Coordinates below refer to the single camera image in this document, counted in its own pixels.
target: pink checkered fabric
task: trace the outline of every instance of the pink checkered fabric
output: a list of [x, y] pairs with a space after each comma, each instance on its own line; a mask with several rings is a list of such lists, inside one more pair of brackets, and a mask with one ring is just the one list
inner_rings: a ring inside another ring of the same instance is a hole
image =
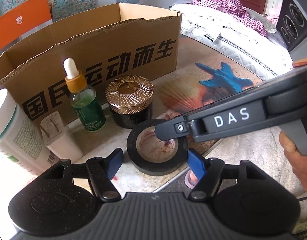
[[225, 10], [247, 27], [254, 29], [262, 36], [266, 36], [264, 24], [260, 21], [251, 19], [249, 13], [238, 0], [193, 0], [191, 3], [218, 10], [220, 8], [221, 11]]

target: human hand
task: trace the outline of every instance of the human hand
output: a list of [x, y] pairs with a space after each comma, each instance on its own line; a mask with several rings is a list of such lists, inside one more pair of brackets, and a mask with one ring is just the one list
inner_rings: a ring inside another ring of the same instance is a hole
[[292, 166], [293, 173], [300, 180], [302, 187], [307, 191], [307, 156], [302, 156], [296, 145], [281, 131], [279, 141], [284, 153]]

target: pink cloth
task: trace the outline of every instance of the pink cloth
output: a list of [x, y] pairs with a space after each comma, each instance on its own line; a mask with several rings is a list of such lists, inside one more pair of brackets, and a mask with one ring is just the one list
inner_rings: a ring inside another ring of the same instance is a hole
[[238, 0], [193, 0], [191, 3], [221, 11], [225, 10], [247, 27], [254, 29], [262, 36], [266, 36], [264, 24], [260, 21], [251, 19], [249, 13]]
[[278, 18], [281, 11], [281, 5], [282, 3], [278, 4], [277, 8], [271, 8], [268, 10], [268, 16], [266, 18], [270, 20], [270, 22], [273, 23], [274, 25], [276, 25], [278, 22]]

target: dropper bottle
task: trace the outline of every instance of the dropper bottle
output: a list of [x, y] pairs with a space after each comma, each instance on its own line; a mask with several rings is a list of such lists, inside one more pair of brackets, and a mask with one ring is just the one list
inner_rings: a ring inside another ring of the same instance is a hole
[[70, 91], [69, 99], [72, 107], [86, 130], [98, 131], [106, 123], [106, 117], [96, 97], [96, 91], [87, 85], [82, 71], [77, 70], [72, 58], [66, 59], [63, 67], [67, 73], [65, 81]]

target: white lace bedding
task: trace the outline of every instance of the white lace bedding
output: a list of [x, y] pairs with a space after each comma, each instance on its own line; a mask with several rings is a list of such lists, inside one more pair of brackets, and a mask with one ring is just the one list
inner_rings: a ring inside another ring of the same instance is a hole
[[[292, 59], [286, 48], [270, 42], [230, 14], [192, 4], [176, 4], [171, 9], [183, 13], [183, 35], [230, 57], [262, 80], [269, 80], [292, 69]], [[205, 34], [206, 29], [215, 23], [224, 28], [213, 42]]]

